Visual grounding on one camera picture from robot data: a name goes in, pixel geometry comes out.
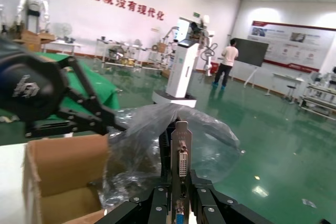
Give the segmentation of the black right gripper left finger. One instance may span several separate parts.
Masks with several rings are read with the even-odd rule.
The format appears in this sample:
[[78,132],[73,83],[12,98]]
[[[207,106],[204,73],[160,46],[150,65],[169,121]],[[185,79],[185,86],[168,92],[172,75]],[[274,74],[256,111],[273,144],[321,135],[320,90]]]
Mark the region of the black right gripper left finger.
[[156,186],[117,206],[96,224],[166,223],[169,213],[168,186]]

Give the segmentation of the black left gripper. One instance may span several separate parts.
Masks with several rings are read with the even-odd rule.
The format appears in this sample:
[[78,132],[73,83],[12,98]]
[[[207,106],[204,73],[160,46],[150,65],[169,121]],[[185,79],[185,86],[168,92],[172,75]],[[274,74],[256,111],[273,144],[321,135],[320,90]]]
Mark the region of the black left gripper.
[[[25,137],[47,137],[74,132],[93,131],[105,135],[109,127],[125,130],[116,120],[115,112],[103,105],[85,72],[75,57],[61,61],[61,67],[71,67],[87,93],[66,87],[66,74],[58,63],[46,61],[13,41],[1,39],[1,109],[25,123]],[[90,114],[58,109],[65,97],[70,98]],[[38,125],[56,114],[64,122]]]

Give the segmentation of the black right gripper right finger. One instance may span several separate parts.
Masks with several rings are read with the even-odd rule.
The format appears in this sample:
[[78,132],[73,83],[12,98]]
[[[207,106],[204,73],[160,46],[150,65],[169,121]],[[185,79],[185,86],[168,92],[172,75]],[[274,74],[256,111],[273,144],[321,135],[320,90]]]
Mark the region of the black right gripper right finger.
[[191,209],[197,223],[261,224],[265,218],[235,199],[218,192],[208,179],[191,171]]

